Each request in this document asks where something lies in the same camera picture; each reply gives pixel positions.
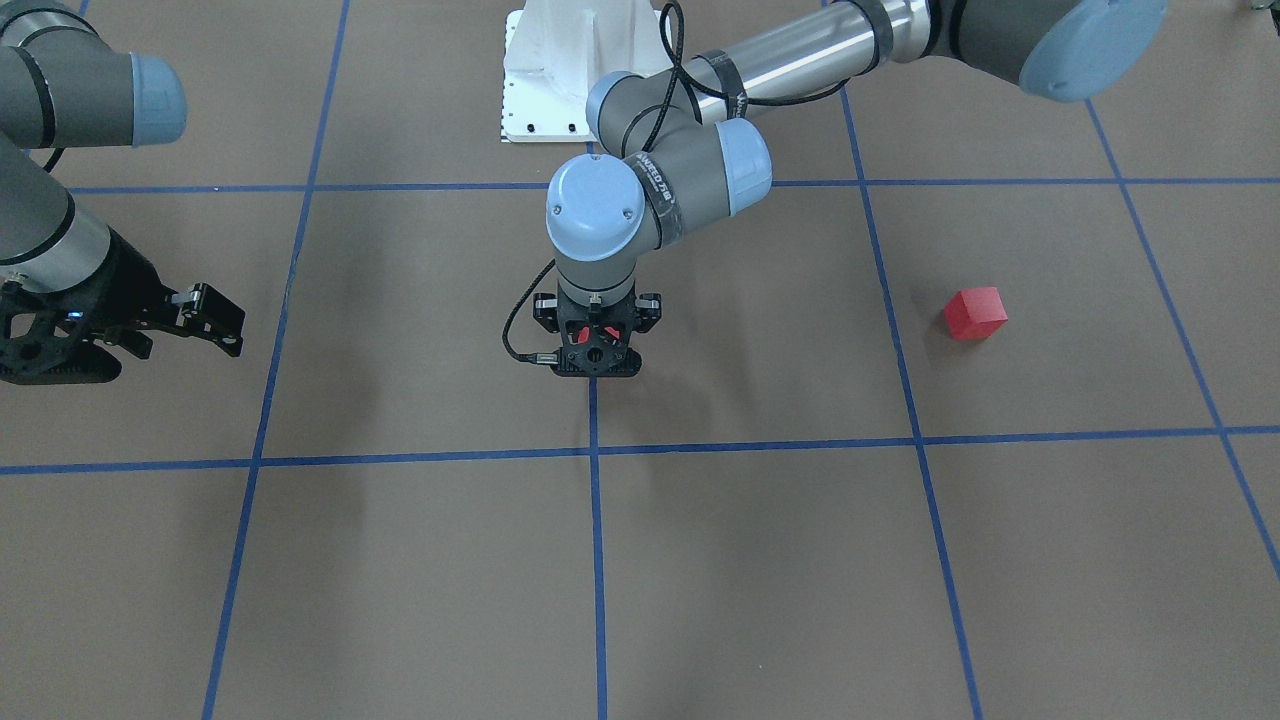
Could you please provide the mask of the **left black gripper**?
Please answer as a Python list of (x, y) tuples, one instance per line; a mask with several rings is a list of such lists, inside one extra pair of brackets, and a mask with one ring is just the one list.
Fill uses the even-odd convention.
[[(548, 333), (561, 336), (563, 346), (577, 346), (573, 334), (582, 324), (617, 325), (621, 331), (621, 345), (628, 346), (631, 334), (648, 333), (662, 319), (663, 305), (659, 293), (640, 293), (635, 288), (627, 291), (614, 304), (580, 304), (563, 287), (557, 293), (535, 293), (532, 296), (532, 319)], [(589, 342), (609, 345), (603, 342)]]

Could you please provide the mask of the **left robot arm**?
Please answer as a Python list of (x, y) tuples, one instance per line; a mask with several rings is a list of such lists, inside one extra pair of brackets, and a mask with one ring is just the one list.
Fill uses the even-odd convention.
[(818, 102), (892, 63), (948, 58), (1056, 102), (1091, 99), (1146, 53), (1165, 1), (832, 1), (723, 49), (686, 56), (684, 10), (657, 17), (668, 65), (613, 70), (585, 100), (598, 151), (553, 176), (548, 270), (526, 291), (535, 320), (571, 345), (626, 348), (660, 316), (636, 296), (645, 252), (745, 211), (769, 192), (755, 118)]

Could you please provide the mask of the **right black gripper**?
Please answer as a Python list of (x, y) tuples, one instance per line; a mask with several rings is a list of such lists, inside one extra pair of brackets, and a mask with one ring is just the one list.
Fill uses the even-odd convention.
[(70, 291), (87, 305), (67, 311), (60, 320), (61, 337), (83, 331), (88, 342), (101, 341), (143, 361), (154, 347), (147, 331), (206, 340), (229, 357), (242, 355), (246, 314), (239, 305), (207, 283), (177, 293), (116, 231), (109, 234), (111, 247), (104, 265)]

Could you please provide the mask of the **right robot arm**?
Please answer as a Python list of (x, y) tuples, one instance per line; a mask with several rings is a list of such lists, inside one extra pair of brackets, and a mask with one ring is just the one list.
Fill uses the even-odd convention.
[(114, 350), (145, 360), (155, 331), (238, 357), (238, 305), (210, 284), (166, 286), (52, 173), (68, 149), (177, 141), (188, 108), (174, 69), (114, 50), (59, 1), (5, 1), (1, 32), (3, 380), (106, 383)]

